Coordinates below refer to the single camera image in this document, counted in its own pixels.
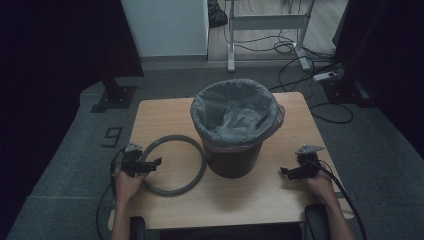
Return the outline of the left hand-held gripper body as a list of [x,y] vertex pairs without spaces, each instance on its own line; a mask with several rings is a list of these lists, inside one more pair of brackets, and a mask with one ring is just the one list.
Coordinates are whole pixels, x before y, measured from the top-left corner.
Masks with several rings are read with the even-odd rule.
[[130,142],[124,150],[123,159],[121,162],[121,170],[130,177],[134,177],[138,173],[140,158],[142,156],[142,147]]

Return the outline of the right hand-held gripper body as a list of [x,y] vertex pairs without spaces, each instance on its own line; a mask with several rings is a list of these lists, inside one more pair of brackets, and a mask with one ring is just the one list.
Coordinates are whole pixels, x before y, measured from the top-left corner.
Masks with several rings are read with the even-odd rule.
[[321,150],[323,150],[321,146],[304,144],[296,151],[300,165],[300,178],[313,178],[317,175],[320,167],[317,152]]

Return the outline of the black trash bin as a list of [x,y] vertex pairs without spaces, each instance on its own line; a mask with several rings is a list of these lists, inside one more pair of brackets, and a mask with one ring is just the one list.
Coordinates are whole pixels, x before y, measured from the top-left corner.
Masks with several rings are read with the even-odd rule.
[[255,167],[262,141],[256,143],[224,144],[218,146],[206,140],[202,141],[209,168],[225,178],[240,178]]

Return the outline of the grey garbage bag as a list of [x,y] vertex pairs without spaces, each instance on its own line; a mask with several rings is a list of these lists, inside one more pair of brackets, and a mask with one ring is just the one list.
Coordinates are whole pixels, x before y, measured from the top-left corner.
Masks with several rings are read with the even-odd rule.
[[197,93],[190,114],[208,148],[234,153],[271,137],[284,122],[285,108],[262,84],[251,79],[231,79]]

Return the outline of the person's right hand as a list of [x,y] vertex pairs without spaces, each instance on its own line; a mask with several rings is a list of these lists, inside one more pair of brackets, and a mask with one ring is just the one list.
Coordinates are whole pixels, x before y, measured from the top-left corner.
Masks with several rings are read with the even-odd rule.
[[324,172],[319,171],[315,177],[307,178],[305,183],[324,203],[329,204],[336,200],[332,179]]

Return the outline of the person's left hand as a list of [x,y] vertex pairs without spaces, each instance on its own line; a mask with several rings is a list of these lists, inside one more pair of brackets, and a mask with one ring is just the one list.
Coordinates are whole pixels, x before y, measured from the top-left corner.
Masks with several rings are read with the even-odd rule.
[[146,174],[137,174],[134,177],[119,171],[115,177],[116,204],[126,206],[129,200],[139,191]]

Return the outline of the white power strip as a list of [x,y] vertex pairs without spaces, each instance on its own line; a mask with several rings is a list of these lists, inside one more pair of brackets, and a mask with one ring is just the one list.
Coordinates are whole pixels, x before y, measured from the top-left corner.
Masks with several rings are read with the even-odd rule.
[[320,73],[320,74],[316,74],[313,76],[313,81],[323,81],[323,80],[328,80],[330,78],[336,77],[336,74],[332,71],[330,72],[325,72],[325,73]]

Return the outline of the white cabinet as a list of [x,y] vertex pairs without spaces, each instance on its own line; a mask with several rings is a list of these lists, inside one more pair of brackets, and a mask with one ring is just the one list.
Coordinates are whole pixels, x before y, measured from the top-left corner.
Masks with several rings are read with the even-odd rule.
[[206,56],[207,0],[121,0],[140,57]]

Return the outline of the black curtain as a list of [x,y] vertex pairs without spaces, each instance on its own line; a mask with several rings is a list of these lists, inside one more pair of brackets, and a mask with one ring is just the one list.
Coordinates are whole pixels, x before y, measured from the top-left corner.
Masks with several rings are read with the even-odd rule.
[[336,56],[424,158],[424,0],[348,0]]
[[141,76],[121,0],[0,0],[0,109],[73,108],[94,83]]

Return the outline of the black bag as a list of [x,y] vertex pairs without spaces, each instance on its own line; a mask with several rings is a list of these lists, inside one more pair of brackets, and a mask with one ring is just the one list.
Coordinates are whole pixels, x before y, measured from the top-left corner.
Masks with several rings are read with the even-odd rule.
[[228,16],[219,6],[218,0],[207,0],[209,27],[215,28],[228,23]]

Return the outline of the black stand base plate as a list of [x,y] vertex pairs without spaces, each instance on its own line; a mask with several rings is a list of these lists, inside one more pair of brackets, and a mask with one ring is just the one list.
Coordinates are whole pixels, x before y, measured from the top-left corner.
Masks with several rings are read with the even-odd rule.
[[356,104],[362,108],[376,106],[374,99],[360,83],[348,84],[344,80],[322,80],[321,86],[332,103]]
[[91,113],[104,113],[109,109],[127,109],[136,93],[136,86],[120,86],[115,79],[102,81],[105,87],[99,102],[91,108]]

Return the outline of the white metal desk frame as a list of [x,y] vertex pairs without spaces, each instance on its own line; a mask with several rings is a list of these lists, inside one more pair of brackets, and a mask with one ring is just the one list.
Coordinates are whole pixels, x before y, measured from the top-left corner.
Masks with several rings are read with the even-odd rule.
[[303,42],[306,36],[307,28],[311,19],[315,0],[310,0],[307,10],[304,14],[289,14],[289,15],[236,15],[235,1],[225,0],[230,2],[229,11],[229,43],[227,50],[227,70],[235,71],[235,31],[250,31],[250,30],[299,30],[300,35],[296,42],[293,43],[294,51],[297,59],[304,71],[310,71],[311,66],[307,60],[307,54],[303,49]]

